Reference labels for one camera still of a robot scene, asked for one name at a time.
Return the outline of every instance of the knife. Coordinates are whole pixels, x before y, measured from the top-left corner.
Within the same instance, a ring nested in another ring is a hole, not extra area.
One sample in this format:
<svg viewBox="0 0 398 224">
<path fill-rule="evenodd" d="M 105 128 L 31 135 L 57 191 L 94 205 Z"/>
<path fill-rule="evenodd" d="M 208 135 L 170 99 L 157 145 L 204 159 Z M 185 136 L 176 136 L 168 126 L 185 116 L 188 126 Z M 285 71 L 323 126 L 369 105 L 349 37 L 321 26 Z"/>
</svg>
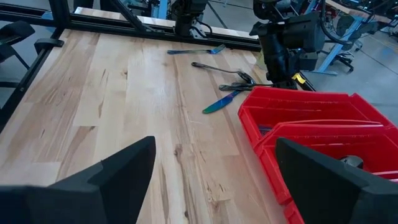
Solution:
<svg viewBox="0 0 398 224">
<path fill-rule="evenodd" d="M 204 109 L 202 111 L 202 113 L 209 114 L 209 113 L 212 113 L 212 112 L 215 112 L 215 111 L 218 111 L 218 110 L 224 108 L 226 105 L 228 105 L 230 102 L 232 102 L 232 99 L 236 95 L 240 94 L 241 92 L 242 91 L 239 91 L 239 90 L 233 91 L 232 93 L 224 96 L 224 98 L 218 100 L 216 103 L 213 103 L 212 105 L 208 106 L 206 109 Z"/>
</svg>

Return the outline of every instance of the red storage bin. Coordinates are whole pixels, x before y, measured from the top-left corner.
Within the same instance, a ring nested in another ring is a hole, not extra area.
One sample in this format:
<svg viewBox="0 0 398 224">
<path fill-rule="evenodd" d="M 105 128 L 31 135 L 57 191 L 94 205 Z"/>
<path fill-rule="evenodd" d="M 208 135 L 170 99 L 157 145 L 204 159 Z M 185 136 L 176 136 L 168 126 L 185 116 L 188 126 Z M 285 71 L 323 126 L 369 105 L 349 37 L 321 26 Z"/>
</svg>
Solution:
<svg viewBox="0 0 398 224">
<path fill-rule="evenodd" d="M 238 115 L 290 224 L 303 220 L 276 162 L 278 137 L 335 159 L 359 156 L 364 170 L 398 182 L 398 129 L 357 94 L 257 87 Z"/>
<path fill-rule="evenodd" d="M 289 224 L 304 224 L 304 220 L 294 202 L 290 202 L 284 209 L 284 215 Z"/>
<path fill-rule="evenodd" d="M 277 201 L 287 204 L 292 200 L 279 171 L 275 157 L 275 143 L 285 137 L 335 159 L 347 155 L 364 160 L 364 170 L 385 172 L 398 170 L 398 136 L 395 127 L 381 125 L 316 125 L 279 123 L 255 149 L 271 184 Z"/>
<path fill-rule="evenodd" d="M 272 129 L 279 122 L 314 119 L 375 121 L 393 126 L 378 110 L 357 94 L 322 93 L 256 87 L 248 95 L 239 118 L 252 147 L 265 136 L 259 127 Z"/>
</svg>

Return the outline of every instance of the gray floor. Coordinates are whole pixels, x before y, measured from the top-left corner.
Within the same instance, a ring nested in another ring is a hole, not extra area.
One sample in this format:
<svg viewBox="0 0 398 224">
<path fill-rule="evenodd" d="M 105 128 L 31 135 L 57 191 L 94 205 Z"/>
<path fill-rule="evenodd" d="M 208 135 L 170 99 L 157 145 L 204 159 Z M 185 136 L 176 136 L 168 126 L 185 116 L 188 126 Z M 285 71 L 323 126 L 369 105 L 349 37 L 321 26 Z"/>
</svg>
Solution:
<svg viewBox="0 0 398 224">
<path fill-rule="evenodd" d="M 21 4 L 30 7 L 49 9 L 47 0 L 0 0 L 0 2 Z M 215 27 L 224 27 L 250 31 L 252 25 L 259 21 L 252 11 L 252 0 L 228 0 L 224 7 L 224 0 L 210 0 L 203 22 Z M 36 57 L 33 43 L 40 37 L 48 37 L 49 32 L 44 27 L 34 27 L 35 35 L 16 45 L 22 57 L 32 63 Z M 337 91 L 345 93 L 359 93 L 378 110 L 398 125 L 398 43 L 396 39 L 381 32 L 361 39 L 364 46 L 355 52 L 353 73 L 347 74 L 348 68 L 340 62 L 328 67 L 338 72 L 337 76 L 306 73 L 307 77 L 319 91 Z M 320 55 L 318 64 L 325 56 Z M 0 64 L 0 80 L 18 80 L 25 73 L 24 67 L 16 58 L 10 58 Z M 0 106 L 10 90 L 0 89 Z"/>
</svg>

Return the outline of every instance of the wood grain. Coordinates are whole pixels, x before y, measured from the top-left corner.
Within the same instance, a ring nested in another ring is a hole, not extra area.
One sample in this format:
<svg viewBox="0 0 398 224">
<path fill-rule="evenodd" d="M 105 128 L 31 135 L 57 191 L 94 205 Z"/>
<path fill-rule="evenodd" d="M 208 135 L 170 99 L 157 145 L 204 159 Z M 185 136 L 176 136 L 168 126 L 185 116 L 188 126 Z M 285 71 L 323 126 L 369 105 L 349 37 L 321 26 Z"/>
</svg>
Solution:
<svg viewBox="0 0 398 224">
<path fill-rule="evenodd" d="M 117 20 L 122 20 L 122 21 L 126 20 L 124 18 L 124 16 L 118 12 L 101 11 L 101 10 L 97 10 L 97 9 L 88 9 L 88 8 L 84 8 L 84 7 L 76 8 L 75 14 L 104 17 L 104 18 L 108 18 L 108 19 L 117 19 Z M 168 27 L 173 27 L 175 25 L 175 21 L 170 21 L 170 20 L 165 20 L 165 19 L 157 19 L 157 18 L 151 18 L 151 17 L 145 17 L 145 16 L 138 16 L 138 19 L 140 19 L 141 22 L 146 23 L 146 24 L 168 26 Z M 207 28 L 206 26 L 202 26 L 202 28 L 205 32 L 210 31 L 209 28 Z M 249 33 L 245 32 L 245 31 L 224 29 L 224 28 L 220 28 L 220 27 L 211 27 L 211 29 L 213 30 L 213 32 L 215 34 L 225 34 L 225 35 L 233 35 L 236 37 L 258 39 L 258 36 L 256 36 L 256 35 L 250 36 Z"/>
<path fill-rule="evenodd" d="M 154 172 L 138 223 L 285 223 L 237 112 L 203 108 L 242 68 L 258 82 L 256 54 L 167 55 L 207 48 L 66 30 L 0 135 L 0 184 L 49 185 L 144 136 L 156 138 Z"/>
</svg>

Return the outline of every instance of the office chair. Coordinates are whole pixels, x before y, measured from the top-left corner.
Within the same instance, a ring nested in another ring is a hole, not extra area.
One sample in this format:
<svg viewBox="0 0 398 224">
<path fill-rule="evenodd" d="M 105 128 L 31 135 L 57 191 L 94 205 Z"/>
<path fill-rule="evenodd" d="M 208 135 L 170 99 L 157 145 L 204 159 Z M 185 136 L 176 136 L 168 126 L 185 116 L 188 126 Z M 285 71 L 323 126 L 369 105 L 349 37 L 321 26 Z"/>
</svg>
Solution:
<svg viewBox="0 0 398 224">
<path fill-rule="evenodd" d="M 34 34 L 35 30 L 31 25 L 24 21 L 17 21 L 5 25 L 0 29 L 0 63 L 6 59 L 16 56 L 18 60 L 29 69 L 28 64 L 22 57 L 12 48 L 12 45 L 19 43 L 30 35 Z M 3 88 L 16 88 L 18 83 L 15 82 L 0 82 L 0 87 Z"/>
</svg>

